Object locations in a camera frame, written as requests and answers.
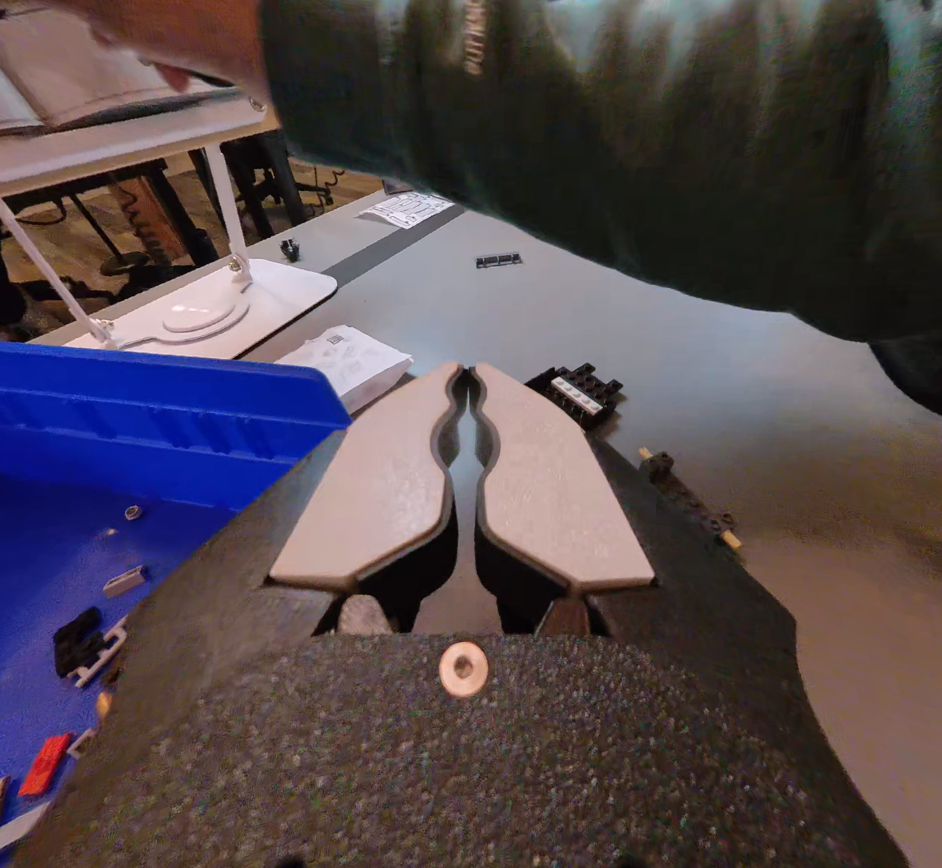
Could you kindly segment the small white printed sheet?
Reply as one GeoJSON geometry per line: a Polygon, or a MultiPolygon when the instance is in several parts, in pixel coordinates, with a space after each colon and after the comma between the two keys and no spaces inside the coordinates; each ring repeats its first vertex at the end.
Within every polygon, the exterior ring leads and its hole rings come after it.
{"type": "Polygon", "coordinates": [[[437,194],[403,191],[383,195],[377,203],[362,210],[357,217],[398,229],[411,229],[454,207],[453,202],[437,194]]]}

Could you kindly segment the blue plastic bin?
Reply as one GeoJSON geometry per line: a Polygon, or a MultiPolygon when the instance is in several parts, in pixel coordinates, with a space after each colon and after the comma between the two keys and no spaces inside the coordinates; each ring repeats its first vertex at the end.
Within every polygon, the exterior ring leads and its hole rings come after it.
{"type": "Polygon", "coordinates": [[[160,567],[95,682],[95,733],[8,866],[185,866],[197,844],[259,864],[308,846],[300,776],[268,751],[311,699],[285,682],[336,639],[341,599],[269,569],[352,423],[313,368],[7,344],[2,503],[143,502],[160,567]]]}

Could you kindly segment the black lego car chassis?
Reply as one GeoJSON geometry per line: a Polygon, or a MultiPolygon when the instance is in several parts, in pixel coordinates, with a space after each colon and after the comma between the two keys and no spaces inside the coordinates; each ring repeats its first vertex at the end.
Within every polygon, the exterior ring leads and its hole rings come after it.
{"type": "Polygon", "coordinates": [[[525,382],[525,386],[554,403],[587,433],[608,423],[614,416],[623,384],[603,381],[590,363],[570,369],[551,367],[525,382]]]}

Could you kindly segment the white printed paper bag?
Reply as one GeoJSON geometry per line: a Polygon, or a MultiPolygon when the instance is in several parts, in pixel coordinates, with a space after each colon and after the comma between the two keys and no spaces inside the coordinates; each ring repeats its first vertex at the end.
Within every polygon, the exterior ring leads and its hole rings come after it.
{"type": "Polygon", "coordinates": [[[320,371],[353,416],[392,390],[414,359],[351,326],[338,325],[276,363],[320,371]]]}

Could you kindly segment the person's right forearm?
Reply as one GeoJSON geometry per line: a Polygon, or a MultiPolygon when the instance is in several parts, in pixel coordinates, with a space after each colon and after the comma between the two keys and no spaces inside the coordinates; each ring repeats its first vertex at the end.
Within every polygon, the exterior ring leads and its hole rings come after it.
{"type": "Polygon", "coordinates": [[[261,0],[299,158],[848,341],[940,330],[940,16],[880,0],[261,0]]]}

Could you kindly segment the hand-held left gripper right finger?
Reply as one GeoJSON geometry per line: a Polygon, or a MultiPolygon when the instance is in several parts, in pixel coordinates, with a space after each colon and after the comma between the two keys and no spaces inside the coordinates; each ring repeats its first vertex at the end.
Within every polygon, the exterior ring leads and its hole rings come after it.
{"type": "Polygon", "coordinates": [[[485,537],[567,592],[650,586],[654,568],[578,424],[490,364],[472,381],[485,537]]]}

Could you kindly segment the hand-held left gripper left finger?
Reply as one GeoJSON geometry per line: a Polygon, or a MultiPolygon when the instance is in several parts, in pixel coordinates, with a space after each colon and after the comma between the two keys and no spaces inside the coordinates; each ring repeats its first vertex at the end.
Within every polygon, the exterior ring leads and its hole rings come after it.
{"type": "Polygon", "coordinates": [[[269,569],[272,581],[353,593],[441,532],[453,488],[440,438],[463,371],[445,362],[359,414],[269,569]]]}

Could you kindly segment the heap of loose lego parts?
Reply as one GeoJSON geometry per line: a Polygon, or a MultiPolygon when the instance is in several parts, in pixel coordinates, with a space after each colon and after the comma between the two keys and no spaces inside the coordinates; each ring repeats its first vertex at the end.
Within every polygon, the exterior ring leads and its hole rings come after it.
{"type": "Polygon", "coordinates": [[[143,502],[2,503],[2,826],[53,795],[96,728],[95,682],[160,567],[143,502]]]}

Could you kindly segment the lego instruction booklet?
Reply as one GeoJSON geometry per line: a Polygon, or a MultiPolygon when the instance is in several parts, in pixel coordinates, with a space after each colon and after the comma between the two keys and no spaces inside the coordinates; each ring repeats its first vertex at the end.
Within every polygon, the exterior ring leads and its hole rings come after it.
{"type": "Polygon", "coordinates": [[[83,129],[241,97],[200,79],[179,93],[146,61],[106,50],[71,14],[2,10],[1,134],[83,129]]]}

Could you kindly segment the white book stand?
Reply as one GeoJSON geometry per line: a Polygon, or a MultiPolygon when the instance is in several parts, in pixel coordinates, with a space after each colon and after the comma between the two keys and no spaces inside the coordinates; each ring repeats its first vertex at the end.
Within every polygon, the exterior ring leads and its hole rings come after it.
{"type": "Polygon", "coordinates": [[[297,265],[251,260],[221,145],[271,132],[276,118],[245,97],[225,97],[145,118],[69,132],[2,137],[2,223],[65,302],[82,335],[76,347],[177,356],[236,358],[324,302],[337,290],[327,275],[297,265]],[[191,273],[175,291],[105,320],[89,316],[17,223],[6,199],[56,182],[111,174],[203,148],[217,191],[230,255],[191,273]]]}

